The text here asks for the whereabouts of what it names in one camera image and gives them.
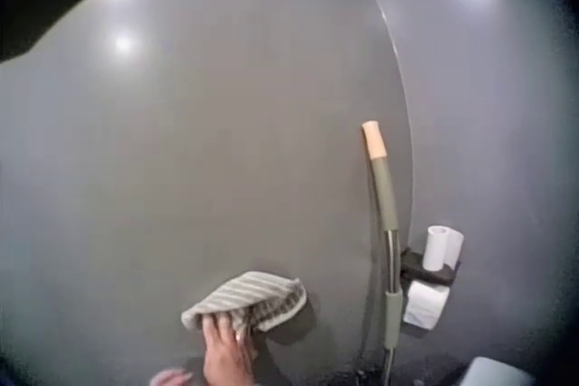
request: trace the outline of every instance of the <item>gray wall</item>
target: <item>gray wall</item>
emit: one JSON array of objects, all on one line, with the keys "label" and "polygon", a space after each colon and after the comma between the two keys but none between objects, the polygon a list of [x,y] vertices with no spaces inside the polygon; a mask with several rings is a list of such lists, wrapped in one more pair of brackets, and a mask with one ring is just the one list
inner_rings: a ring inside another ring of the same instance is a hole
[{"label": "gray wall", "polygon": [[382,124],[403,238],[412,154],[375,0],[84,0],[0,90],[2,351],[22,369],[144,384],[203,353],[181,310],[252,268],[311,296],[268,342],[283,375],[377,361],[361,123]]},{"label": "gray wall", "polygon": [[397,375],[427,384],[484,355],[536,371],[576,259],[575,29],[562,0],[377,0],[413,141],[411,246],[449,224],[463,266],[437,329],[405,329]]}]

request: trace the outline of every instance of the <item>cloth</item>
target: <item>cloth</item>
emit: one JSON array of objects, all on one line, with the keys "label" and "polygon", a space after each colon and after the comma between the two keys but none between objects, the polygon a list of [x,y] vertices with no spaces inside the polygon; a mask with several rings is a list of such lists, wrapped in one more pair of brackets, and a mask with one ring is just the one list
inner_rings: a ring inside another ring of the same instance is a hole
[{"label": "cloth", "polygon": [[233,330],[248,326],[267,332],[291,319],[307,300],[308,294],[299,279],[248,271],[225,282],[184,311],[181,321],[187,329],[195,330],[201,327],[202,315],[227,312],[232,318]]}]

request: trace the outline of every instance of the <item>toilet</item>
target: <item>toilet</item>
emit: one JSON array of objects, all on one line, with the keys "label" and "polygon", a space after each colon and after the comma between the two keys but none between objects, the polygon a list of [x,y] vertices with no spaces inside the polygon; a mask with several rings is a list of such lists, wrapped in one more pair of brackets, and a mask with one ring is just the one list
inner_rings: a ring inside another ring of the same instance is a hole
[{"label": "toilet", "polygon": [[457,386],[530,386],[535,379],[503,362],[477,357]]}]

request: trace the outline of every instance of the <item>hand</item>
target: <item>hand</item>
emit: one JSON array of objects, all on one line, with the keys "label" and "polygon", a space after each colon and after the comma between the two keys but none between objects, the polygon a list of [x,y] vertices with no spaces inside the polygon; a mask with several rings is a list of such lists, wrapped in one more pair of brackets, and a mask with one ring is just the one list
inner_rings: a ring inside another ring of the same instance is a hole
[{"label": "hand", "polygon": [[243,329],[236,336],[227,314],[203,317],[204,374],[210,386],[253,386],[252,338]]},{"label": "hand", "polygon": [[186,386],[191,384],[193,374],[178,368],[164,370],[151,379],[149,386]]}]

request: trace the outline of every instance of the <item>toilet paper holder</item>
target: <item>toilet paper holder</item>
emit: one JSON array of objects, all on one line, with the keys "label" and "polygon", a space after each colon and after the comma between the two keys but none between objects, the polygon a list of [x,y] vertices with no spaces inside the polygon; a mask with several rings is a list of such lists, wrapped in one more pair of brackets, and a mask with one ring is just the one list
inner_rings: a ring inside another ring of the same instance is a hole
[{"label": "toilet paper holder", "polygon": [[460,261],[457,262],[454,269],[444,264],[440,271],[429,271],[422,266],[422,257],[423,255],[420,253],[412,252],[409,249],[403,253],[401,263],[402,278],[408,280],[419,279],[429,284],[450,287],[460,268]]}]

